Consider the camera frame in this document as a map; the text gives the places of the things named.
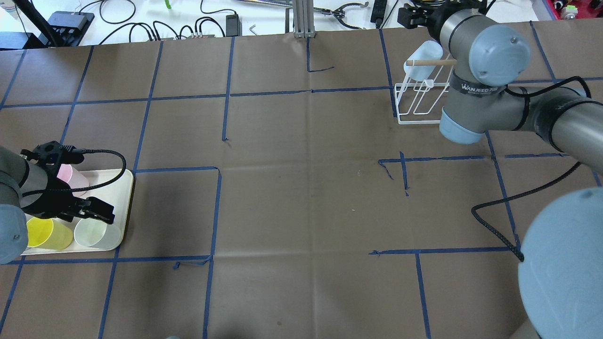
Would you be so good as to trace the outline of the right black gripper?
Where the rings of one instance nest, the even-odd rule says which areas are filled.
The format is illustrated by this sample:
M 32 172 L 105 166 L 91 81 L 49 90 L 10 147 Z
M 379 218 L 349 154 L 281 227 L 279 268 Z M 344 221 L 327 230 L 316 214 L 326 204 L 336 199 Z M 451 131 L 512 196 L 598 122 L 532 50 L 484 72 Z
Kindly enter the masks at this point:
M 407 29 L 419 26 L 428 28 L 431 33 L 440 33 L 444 19 L 440 8 L 445 2 L 409 2 L 398 9 L 398 24 Z

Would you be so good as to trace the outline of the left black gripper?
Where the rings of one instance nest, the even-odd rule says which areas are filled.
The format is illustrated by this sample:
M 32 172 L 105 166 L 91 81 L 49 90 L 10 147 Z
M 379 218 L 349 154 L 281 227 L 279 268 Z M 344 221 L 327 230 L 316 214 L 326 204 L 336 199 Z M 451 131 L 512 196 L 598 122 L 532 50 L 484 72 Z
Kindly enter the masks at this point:
M 56 177 L 49 177 L 44 189 L 34 190 L 33 216 L 41 219 L 59 218 L 71 222 L 74 218 L 92 218 L 108 225 L 114 223 L 114 206 L 96 197 L 79 198 L 74 190 Z

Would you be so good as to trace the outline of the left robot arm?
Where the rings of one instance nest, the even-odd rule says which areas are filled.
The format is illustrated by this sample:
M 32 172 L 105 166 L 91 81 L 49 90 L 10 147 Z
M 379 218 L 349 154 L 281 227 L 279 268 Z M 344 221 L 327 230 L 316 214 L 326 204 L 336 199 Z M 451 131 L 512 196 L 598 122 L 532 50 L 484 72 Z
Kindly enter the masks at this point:
M 27 247 L 26 215 L 41 219 L 93 218 L 111 225 L 114 207 L 96 197 L 79 198 L 75 192 L 90 191 L 116 182 L 126 171 L 126 159 L 119 152 L 107 153 L 119 157 L 122 168 L 107 182 L 82 188 L 72 188 L 58 178 L 63 164 L 79 164 L 87 154 L 99 149 L 77 148 L 51 141 L 20 154 L 0 148 L 0 230 L 2 264 L 20 256 Z

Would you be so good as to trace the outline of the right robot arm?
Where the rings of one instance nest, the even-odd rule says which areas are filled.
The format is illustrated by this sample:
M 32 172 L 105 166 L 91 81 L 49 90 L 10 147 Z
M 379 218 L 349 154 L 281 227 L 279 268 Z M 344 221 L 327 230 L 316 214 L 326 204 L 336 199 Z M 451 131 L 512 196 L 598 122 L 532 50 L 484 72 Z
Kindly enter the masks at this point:
M 448 75 L 440 133 L 457 144 L 475 144 L 489 133 L 519 146 L 535 143 L 574 163 L 531 190 L 483 202 L 470 210 L 518 262 L 518 286 L 528 317 L 517 334 L 535 339 L 602 337 L 602 187 L 583 187 L 550 201 L 515 240 L 481 210 L 537 194 L 580 167 L 602 173 L 602 103 L 585 79 L 569 77 L 546 87 L 515 86 L 530 64 L 530 41 L 514 26 L 488 17 L 484 0 L 418 0 L 398 10 L 398 23 L 423 27 L 431 40 L 408 60 L 407 77 L 425 81 L 437 58 L 455 62 Z

